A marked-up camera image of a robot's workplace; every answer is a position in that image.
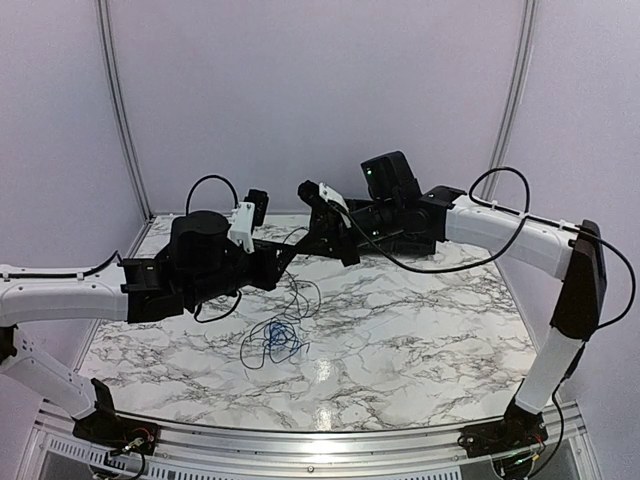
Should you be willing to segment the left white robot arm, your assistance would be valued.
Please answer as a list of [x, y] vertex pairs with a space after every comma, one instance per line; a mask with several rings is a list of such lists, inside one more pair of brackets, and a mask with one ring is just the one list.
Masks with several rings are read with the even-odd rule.
[[292, 246], [252, 236], [253, 216], [196, 211], [174, 219], [168, 244], [152, 258], [112, 256], [90, 269], [61, 272], [1, 268], [1, 373], [52, 401], [106, 445], [125, 438], [107, 388], [41, 352], [22, 323], [99, 319], [153, 323], [195, 314], [244, 286], [275, 288], [295, 256]]

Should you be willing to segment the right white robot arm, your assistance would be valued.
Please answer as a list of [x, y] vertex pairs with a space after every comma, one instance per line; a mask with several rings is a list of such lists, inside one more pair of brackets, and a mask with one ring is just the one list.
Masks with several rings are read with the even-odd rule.
[[298, 188], [312, 209], [308, 234], [296, 248], [304, 254], [359, 261], [363, 245], [406, 234], [428, 242], [455, 242], [519, 260], [561, 280], [550, 331], [512, 400], [514, 411], [501, 419], [495, 438], [515, 448], [534, 431], [531, 415], [541, 412], [577, 363], [599, 327], [607, 288], [597, 224], [535, 219], [446, 186], [422, 192], [404, 154], [391, 152], [361, 165], [370, 198], [350, 208], [324, 183]]

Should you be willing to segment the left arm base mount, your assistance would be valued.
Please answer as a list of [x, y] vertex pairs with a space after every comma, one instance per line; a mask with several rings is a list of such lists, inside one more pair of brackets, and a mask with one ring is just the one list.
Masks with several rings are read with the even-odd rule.
[[109, 447], [111, 456], [130, 452], [152, 455], [159, 425], [118, 415], [109, 388], [97, 379], [92, 379], [91, 385], [95, 394], [93, 410], [80, 419], [73, 418], [73, 435]]

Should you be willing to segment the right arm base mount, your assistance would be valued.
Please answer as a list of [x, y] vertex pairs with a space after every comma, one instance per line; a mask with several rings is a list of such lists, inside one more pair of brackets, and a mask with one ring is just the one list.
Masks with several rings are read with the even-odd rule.
[[457, 444], [468, 458], [506, 453], [526, 447], [541, 447], [548, 439], [542, 409], [532, 412], [512, 398], [497, 420], [464, 426]]

